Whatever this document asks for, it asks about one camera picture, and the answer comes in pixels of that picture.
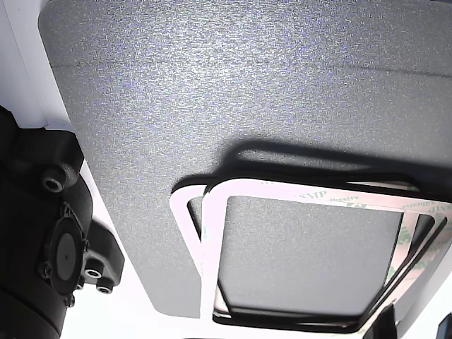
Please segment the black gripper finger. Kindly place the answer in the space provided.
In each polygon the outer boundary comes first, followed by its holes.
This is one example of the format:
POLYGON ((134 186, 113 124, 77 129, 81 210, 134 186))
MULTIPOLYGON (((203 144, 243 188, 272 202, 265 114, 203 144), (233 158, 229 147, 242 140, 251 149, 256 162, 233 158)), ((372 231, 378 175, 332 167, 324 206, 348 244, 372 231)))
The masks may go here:
POLYGON ((376 318, 367 331, 367 339, 397 339, 395 310, 392 304, 388 305, 376 318))
POLYGON ((452 339, 452 318, 446 316, 438 326, 437 339, 452 339))

